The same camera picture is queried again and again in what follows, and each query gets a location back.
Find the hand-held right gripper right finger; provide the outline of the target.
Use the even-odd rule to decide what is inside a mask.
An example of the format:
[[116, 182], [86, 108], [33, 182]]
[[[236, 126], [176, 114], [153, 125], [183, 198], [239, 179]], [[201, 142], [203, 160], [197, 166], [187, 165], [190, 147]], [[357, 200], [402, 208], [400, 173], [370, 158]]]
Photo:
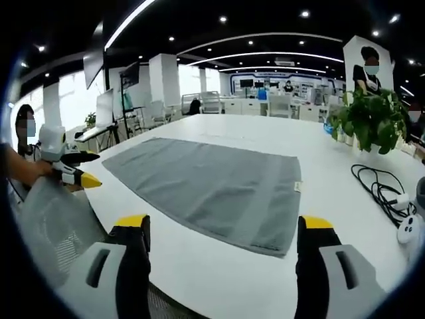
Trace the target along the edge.
[[300, 216], [296, 318], [366, 318], [385, 298], [374, 266], [339, 240], [333, 225]]

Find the person's left hand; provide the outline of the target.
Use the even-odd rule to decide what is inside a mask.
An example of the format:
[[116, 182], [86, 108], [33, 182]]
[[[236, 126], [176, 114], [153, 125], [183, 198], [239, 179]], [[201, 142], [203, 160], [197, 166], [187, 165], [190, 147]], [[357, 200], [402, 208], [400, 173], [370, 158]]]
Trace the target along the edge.
[[32, 162], [31, 170], [32, 183], [34, 183], [40, 177], [49, 177], [56, 180], [57, 182], [62, 181], [59, 173], [53, 169], [52, 164], [42, 159], [36, 162]]

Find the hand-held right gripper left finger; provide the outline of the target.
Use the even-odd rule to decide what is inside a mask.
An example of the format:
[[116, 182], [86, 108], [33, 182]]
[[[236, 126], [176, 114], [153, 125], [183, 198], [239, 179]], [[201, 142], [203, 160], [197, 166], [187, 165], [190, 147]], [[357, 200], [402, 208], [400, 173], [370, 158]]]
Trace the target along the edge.
[[149, 215], [119, 219], [72, 263], [63, 300], [78, 318], [150, 318], [150, 248]]

